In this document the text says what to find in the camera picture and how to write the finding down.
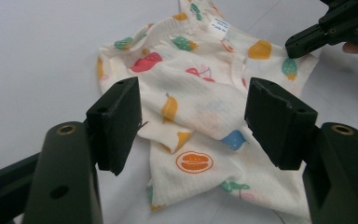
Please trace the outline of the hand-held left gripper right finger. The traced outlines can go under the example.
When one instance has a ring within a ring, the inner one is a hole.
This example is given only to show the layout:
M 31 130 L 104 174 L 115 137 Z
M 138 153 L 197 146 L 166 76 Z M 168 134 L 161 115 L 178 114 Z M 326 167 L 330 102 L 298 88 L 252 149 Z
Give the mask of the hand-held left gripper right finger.
M 312 224 L 358 224 L 358 130 L 315 125 L 317 112 L 280 85 L 250 80 L 244 119 L 270 161 L 302 175 Z

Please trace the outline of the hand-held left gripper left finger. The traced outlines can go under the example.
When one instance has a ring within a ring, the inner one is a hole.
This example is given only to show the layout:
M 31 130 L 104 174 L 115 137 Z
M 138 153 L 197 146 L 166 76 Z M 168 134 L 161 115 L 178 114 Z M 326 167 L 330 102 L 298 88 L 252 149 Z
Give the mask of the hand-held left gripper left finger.
M 119 175 L 142 123 L 139 82 L 115 83 L 83 122 L 51 128 L 21 224 L 103 224 L 99 170 Z

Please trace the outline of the fruit print baby pants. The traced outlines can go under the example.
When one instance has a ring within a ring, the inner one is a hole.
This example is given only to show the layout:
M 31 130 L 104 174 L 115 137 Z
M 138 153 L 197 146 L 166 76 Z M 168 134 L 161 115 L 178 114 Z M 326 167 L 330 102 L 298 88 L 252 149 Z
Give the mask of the fruit print baby pants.
M 282 171 L 244 120 L 250 80 L 260 77 L 299 95 L 317 63 L 251 37 L 223 21 L 211 0 L 179 0 L 181 10 L 100 48 L 107 91 L 137 77 L 150 141 L 152 210 L 214 187 L 288 215 L 309 217 L 299 171 Z

